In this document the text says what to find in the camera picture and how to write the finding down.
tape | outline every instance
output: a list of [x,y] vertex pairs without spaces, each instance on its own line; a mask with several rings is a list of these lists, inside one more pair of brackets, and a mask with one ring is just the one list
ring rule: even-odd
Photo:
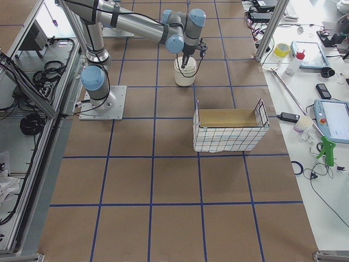
[[289,45],[280,43],[277,44],[274,50],[274,54],[276,54],[279,57],[285,57],[287,54],[291,51],[291,48]]

white jar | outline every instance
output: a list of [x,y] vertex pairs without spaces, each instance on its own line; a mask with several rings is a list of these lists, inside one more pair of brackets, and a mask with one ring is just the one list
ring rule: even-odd
[[194,58],[189,57],[186,67],[183,69],[182,56],[174,61],[174,80],[178,86],[190,86],[195,81],[196,61]]

white lid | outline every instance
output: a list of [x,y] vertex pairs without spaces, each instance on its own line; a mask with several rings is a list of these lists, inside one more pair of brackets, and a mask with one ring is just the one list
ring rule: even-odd
[[[174,61],[174,68],[176,68],[178,70],[178,65],[181,67],[182,66],[182,59],[183,56],[178,57],[178,63],[177,63],[177,59]],[[186,72],[186,71],[193,71],[196,68],[196,61],[194,58],[189,57],[188,63],[186,64],[186,67],[183,69],[182,67],[180,68],[180,70],[182,72]]]

black headphones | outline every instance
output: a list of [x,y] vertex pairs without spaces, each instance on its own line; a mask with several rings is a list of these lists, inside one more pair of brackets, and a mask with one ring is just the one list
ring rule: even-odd
[[24,135],[37,135],[45,126],[45,121],[37,113],[32,113],[22,118],[20,123]]

white table surface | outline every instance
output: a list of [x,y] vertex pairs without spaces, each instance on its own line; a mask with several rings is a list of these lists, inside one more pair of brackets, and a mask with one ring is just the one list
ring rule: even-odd
[[[312,6],[308,0],[293,0],[292,4],[299,14],[300,24],[313,23],[322,25],[321,21],[316,18],[316,14],[312,13]],[[299,34],[297,26],[288,28],[278,27],[274,33],[275,45],[277,43],[290,44],[293,40],[298,41],[315,41],[321,43],[316,31],[317,26],[303,25],[304,32]],[[324,52],[327,56],[338,55],[336,48],[325,48]],[[294,76],[290,77],[284,74],[285,69],[292,60],[289,54],[285,58],[276,57],[271,54],[265,61],[263,67],[278,67],[278,73],[286,82],[293,94],[305,108],[314,103],[315,99],[320,99],[315,89],[315,85],[319,83],[326,84],[333,98],[349,101],[349,85],[345,81],[346,75],[349,78],[349,64],[343,62],[340,57],[329,58],[330,66],[335,70],[336,74],[324,79],[320,72],[299,70]],[[275,106],[276,113],[290,112],[301,115],[291,96],[285,88],[270,72],[264,70],[270,94]],[[320,142],[320,136],[315,130],[311,130],[311,137],[314,138],[314,145],[302,140],[300,134],[293,130],[293,124],[279,121],[281,131],[285,139],[288,153],[291,160],[299,161],[304,168],[312,168],[317,162],[316,155],[310,153],[317,152],[316,144]],[[336,166],[332,168],[334,177],[319,176],[312,180],[314,188],[327,201],[327,203],[349,224],[349,144],[337,143],[334,149],[335,162],[340,166],[345,166],[346,171],[337,171]],[[299,172],[299,167],[294,165],[294,171]],[[310,181],[303,175],[297,176],[298,186],[304,201],[304,206],[308,214],[310,225],[314,233],[314,237],[319,250],[349,250],[349,228],[334,214],[334,212],[316,195],[312,190]]]

